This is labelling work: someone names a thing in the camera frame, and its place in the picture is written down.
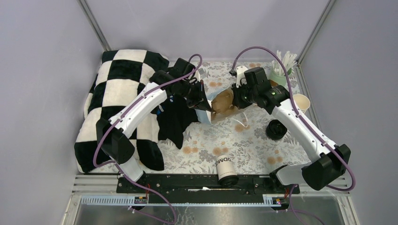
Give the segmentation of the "light blue paper bag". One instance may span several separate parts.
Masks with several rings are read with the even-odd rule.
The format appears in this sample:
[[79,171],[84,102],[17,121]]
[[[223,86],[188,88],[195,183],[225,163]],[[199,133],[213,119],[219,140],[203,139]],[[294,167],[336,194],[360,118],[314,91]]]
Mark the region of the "light blue paper bag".
[[[212,106],[212,100],[222,91],[224,90],[231,90],[231,87],[225,88],[223,90],[218,90],[217,92],[214,92],[212,94],[207,95],[207,99]],[[245,108],[245,109],[238,109],[237,107],[235,112],[232,113],[229,116],[225,116],[222,114],[216,114],[213,112],[208,111],[203,111],[203,110],[197,110],[195,109],[195,113],[198,117],[198,121],[203,124],[208,124],[208,125],[215,125],[217,123],[220,123],[224,120],[230,119],[236,121],[238,124],[240,124],[243,128],[249,128],[249,123],[248,123],[248,117],[246,115],[246,110],[249,108],[253,108],[254,106],[257,106],[256,104],[252,104],[251,106]]]

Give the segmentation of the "black plastic cup lid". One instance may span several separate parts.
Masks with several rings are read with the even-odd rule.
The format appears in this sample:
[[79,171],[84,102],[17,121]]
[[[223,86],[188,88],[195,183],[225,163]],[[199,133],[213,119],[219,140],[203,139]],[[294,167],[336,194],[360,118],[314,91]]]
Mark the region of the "black plastic cup lid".
[[239,177],[237,175],[225,176],[218,180],[218,184],[223,188],[229,188],[236,185],[239,181]]

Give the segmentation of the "brown cardboard cup carrier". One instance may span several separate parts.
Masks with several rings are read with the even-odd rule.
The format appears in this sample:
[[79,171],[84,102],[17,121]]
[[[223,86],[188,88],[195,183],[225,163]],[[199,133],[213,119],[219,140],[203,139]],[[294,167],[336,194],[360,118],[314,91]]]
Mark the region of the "brown cardboard cup carrier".
[[224,90],[212,100],[213,112],[216,114],[229,116],[236,110],[235,106],[232,103],[233,92],[231,90]]

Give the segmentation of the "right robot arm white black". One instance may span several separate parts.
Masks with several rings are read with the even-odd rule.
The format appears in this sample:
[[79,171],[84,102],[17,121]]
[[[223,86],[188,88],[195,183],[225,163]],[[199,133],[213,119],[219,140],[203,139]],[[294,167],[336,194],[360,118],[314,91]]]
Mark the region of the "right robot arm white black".
[[273,172],[269,187],[275,193],[283,192],[288,185],[306,183],[314,190],[330,187],[330,183],[348,172],[352,179],[352,190],[356,185],[353,171],[348,166],[350,149],[338,146],[325,136],[302,112],[285,87],[269,84],[232,85],[233,104],[244,108],[256,103],[281,122],[305,150],[310,163],[282,166]]

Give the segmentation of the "white paper coffee cup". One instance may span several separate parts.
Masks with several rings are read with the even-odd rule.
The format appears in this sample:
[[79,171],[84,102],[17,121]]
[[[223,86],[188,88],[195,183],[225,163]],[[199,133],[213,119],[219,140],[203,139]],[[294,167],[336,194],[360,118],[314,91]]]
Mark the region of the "white paper coffee cup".
[[230,176],[237,176],[232,159],[227,155],[221,155],[215,162],[219,180]]

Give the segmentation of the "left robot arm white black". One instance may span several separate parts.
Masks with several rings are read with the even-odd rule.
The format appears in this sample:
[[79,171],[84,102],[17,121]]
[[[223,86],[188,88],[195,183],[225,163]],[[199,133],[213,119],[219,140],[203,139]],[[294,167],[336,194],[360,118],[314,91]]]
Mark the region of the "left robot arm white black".
[[135,193],[145,188],[143,169],[133,157],[135,148],[129,137],[138,125],[161,103],[170,97],[186,99],[188,108],[211,111],[203,80],[196,77],[202,65],[193,65],[188,60],[177,59],[172,67],[156,71],[138,96],[110,119],[99,119],[96,123],[97,147],[93,164],[98,167],[99,151],[110,157],[111,163],[128,179],[128,187]]

